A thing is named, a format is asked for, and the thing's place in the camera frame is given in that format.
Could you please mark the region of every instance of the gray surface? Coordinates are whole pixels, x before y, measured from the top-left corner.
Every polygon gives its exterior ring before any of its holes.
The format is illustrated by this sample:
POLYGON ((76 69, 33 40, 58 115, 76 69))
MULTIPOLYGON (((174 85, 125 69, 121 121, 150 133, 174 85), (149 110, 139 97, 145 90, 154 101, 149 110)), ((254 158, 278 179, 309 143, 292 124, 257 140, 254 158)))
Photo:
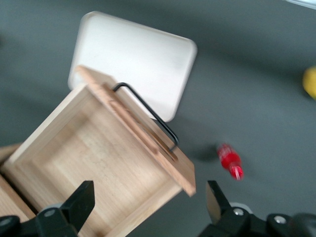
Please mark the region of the gray surface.
POLYGON ((205 183, 265 218, 316 213, 316 102, 302 73, 316 64, 316 11, 281 0, 0 2, 0 146, 25 140, 68 94, 79 21, 98 10, 194 40, 198 56, 175 119, 196 166, 184 192, 130 236, 196 236, 209 223, 205 183), (234 181, 212 146, 240 153, 234 181))

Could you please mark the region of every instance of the white plastic tray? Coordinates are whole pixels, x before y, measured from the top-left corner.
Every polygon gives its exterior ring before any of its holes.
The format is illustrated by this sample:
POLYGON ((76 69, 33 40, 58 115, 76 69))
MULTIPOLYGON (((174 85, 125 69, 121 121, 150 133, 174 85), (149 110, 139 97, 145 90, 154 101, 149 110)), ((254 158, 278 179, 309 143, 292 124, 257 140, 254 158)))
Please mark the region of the white plastic tray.
POLYGON ((86 14, 80 24, 68 79, 85 65, 130 84, 164 120, 175 116, 197 47, 193 41, 100 12, 86 14))

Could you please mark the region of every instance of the wooden board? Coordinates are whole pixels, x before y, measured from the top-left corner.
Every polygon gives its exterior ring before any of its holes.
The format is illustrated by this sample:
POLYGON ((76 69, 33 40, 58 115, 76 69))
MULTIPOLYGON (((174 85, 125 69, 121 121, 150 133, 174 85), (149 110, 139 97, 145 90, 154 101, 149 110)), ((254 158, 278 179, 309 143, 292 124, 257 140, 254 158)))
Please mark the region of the wooden board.
POLYGON ((21 222, 35 217, 35 214, 22 201, 11 186, 0 176, 0 216, 14 215, 20 217, 21 222))

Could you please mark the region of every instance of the wooden box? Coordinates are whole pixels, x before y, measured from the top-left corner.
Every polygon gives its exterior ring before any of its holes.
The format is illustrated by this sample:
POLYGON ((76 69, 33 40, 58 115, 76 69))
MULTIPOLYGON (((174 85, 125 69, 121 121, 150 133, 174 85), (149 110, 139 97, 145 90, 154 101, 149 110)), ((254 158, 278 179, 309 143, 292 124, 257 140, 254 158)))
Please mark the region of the wooden box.
POLYGON ((115 81, 83 66, 76 87, 1 171, 41 210, 93 180, 96 205, 83 237, 123 237, 181 190, 194 166, 115 81))

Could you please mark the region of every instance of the red bottle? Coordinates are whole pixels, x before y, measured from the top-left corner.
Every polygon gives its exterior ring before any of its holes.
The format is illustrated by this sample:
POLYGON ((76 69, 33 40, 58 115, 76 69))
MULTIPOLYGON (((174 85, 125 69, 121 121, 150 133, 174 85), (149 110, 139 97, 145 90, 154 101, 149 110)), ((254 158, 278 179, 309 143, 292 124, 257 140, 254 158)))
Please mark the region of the red bottle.
POLYGON ((217 154, 222 166, 230 172, 236 180, 243 179, 241 159, 237 152, 228 144, 223 143, 217 147, 217 154))

